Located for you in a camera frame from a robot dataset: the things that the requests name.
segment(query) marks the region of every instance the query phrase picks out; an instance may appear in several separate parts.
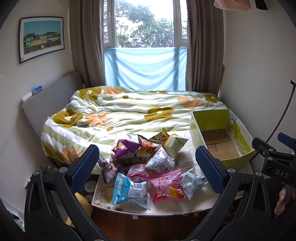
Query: black cable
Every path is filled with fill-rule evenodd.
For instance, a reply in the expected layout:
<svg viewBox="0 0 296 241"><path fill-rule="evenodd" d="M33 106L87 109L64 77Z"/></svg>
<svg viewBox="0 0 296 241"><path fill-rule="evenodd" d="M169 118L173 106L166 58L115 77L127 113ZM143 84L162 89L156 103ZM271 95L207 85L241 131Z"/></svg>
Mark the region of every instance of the black cable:
<svg viewBox="0 0 296 241"><path fill-rule="evenodd" d="M285 116L285 114L286 114L286 112L287 112L287 110L288 110L288 107L289 107L289 105L290 105L290 103L291 103L291 100L292 100L292 97L293 97L293 94L294 94L294 92L295 92L295 88L296 88L296 84L291 80L291 84L293 85L293 89L292 89L292 93L291 93L291 95L290 95L290 98L289 98L289 101L288 101L288 103L287 103L287 106L286 106L286 108L285 108L285 110L284 110L284 112L283 112L283 114L282 114L282 116L281 116L281 118L280 118L280 120L279 120L279 122L277 123L277 125L276 125L276 127L274 128L274 130L273 130L273 132L270 134L270 136L267 138L267 140L266 140L266 143L270 140L270 138L273 136L273 134L276 132L276 129L279 127L279 125L280 125L280 123L281 123L281 121L283 120L283 118L284 118L284 116ZM258 155L258 152L250 159L250 161L252 161L256 156Z"/></svg>

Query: light blue sheer fabric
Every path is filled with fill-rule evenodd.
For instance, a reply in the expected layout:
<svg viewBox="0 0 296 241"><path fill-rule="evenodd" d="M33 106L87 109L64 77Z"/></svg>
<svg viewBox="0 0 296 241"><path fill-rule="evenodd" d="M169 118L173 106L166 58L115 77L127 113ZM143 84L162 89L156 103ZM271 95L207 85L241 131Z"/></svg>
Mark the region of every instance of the light blue sheer fabric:
<svg viewBox="0 0 296 241"><path fill-rule="evenodd" d="M105 48L106 85L185 90L187 48Z"/></svg>

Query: screw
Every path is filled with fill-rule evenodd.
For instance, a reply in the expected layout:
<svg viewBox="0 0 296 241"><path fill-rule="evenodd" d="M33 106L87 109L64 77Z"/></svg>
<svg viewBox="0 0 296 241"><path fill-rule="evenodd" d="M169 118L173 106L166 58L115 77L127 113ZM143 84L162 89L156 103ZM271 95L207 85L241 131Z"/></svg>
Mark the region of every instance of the screw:
<svg viewBox="0 0 296 241"><path fill-rule="evenodd" d="M59 169L59 172L60 172L60 173L64 173L65 171L67 171L67 168L66 168L66 167L61 167L61 168Z"/></svg>
<svg viewBox="0 0 296 241"><path fill-rule="evenodd" d="M33 176L37 176L40 172L38 170L33 172Z"/></svg>
<svg viewBox="0 0 296 241"><path fill-rule="evenodd" d="M259 176L259 177L262 176L262 173L261 173L260 171L256 171L255 174L256 174L257 176Z"/></svg>
<svg viewBox="0 0 296 241"><path fill-rule="evenodd" d="M227 170L228 170L229 173L235 173L235 169L232 168L232 167L228 168Z"/></svg>

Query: photograph of colorful houses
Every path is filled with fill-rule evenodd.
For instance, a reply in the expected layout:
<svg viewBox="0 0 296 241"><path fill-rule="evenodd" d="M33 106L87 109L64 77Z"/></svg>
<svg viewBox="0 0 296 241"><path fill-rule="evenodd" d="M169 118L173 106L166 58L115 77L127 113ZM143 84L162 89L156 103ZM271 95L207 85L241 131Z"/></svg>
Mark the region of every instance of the photograph of colorful houses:
<svg viewBox="0 0 296 241"><path fill-rule="evenodd" d="M60 21L34 21L24 23L24 54L62 45Z"/></svg>

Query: window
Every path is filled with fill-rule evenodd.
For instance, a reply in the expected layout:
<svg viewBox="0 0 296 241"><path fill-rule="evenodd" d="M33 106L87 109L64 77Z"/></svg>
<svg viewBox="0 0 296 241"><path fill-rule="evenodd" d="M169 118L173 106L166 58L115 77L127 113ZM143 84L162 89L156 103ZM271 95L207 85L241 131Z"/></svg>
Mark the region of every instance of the window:
<svg viewBox="0 0 296 241"><path fill-rule="evenodd" d="M104 0L104 44L187 46L186 0Z"/></svg>

